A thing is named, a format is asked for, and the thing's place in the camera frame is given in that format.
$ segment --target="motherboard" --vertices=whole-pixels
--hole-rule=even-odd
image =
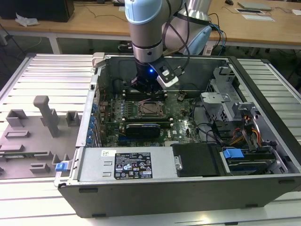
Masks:
[[[168,93],[163,100],[102,97],[98,121],[103,147],[170,146],[201,142],[192,121],[194,99]]]

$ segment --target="gray plastic block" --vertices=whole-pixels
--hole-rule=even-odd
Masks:
[[[49,97],[48,96],[36,96],[33,100],[33,105],[39,108],[44,123],[48,126],[49,132],[52,137],[59,136],[59,129],[57,127],[57,120],[52,116],[52,112],[48,106]]]
[[[12,138],[27,138],[29,137],[30,132],[28,130],[15,130],[15,131],[8,131],[4,134],[7,139]]]
[[[51,151],[45,152],[45,154],[35,154],[34,157],[37,160],[48,160],[48,159],[53,159],[53,154]]]
[[[67,155],[67,154],[65,154],[64,155],[64,159],[63,159],[63,161],[69,161],[70,159],[69,159],[69,156]]]
[[[50,110],[54,121],[56,121],[56,124],[58,124],[60,118],[57,116],[56,110],[55,109],[50,109]],[[41,121],[43,123],[43,126],[47,126],[47,123],[45,122],[43,117],[41,117]]]
[[[66,121],[68,126],[80,126],[79,114],[77,111],[67,111]]]
[[[46,163],[32,163],[30,164],[29,170],[32,173],[49,173],[50,167]]]
[[[60,163],[61,160],[57,156],[57,154],[54,154],[53,159],[52,159],[52,165],[55,166],[57,163]]]
[[[24,125],[23,128],[12,128],[10,125],[3,132],[0,138],[0,145],[23,145],[25,147],[24,151],[21,152],[25,156],[27,153],[31,157],[25,158],[4,158],[0,151],[0,166],[5,169],[5,173],[0,177],[1,179],[17,179],[17,178],[44,178],[44,177],[54,177],[55,176],[55,166],[52,165],[53,155],[57,154],[60,160],[63,160],[65,154],[68,157],[74,156],[75,144],[79,132],[79,127],[68,127],[67,121],[65,119],[66,114],[58,115],[58,128],[60,130],[60,136],[57,138],[52,138],[49,134],[48,127],[44,127],[41,123],[40,116],[28,116],[27,119],[21,120]],[[6,132],[14,132],[16,130],[28,130],[30,136],[28,138],[14,138],[7,139],[4,134]],[[50,151],[51,154],[47,159],[47,152]],[[35,154],[42,154],[45,156],[35,157]],[[31,163],[46,163],[50,167],[50,172],[47,173],[37,173],[34,174],[30,170]]]
[[[27,119],[23,110],[10,110],[6,117],[11,127],[23,127],[21,119]]]
[[[23,145],[2,145],[0,147],[1,152],[22,152],[23,150]]]

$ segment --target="cpu socket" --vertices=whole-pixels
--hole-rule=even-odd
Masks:
[[[148,117],[157,117],[162,118],[163,113],[163,103],[161,101],[145,101],[138,103],[138,117],[139,118],[148,118]]]

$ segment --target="power supply label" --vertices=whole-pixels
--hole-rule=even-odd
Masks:
[[[116,153],[114,177],[123,179],[152,178],[150,153]]]

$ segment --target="computer mouse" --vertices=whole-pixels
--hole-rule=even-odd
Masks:
[[[228,4],[228,5],[233,6],[233,1],[232,0],[225,0],[225,3]]]

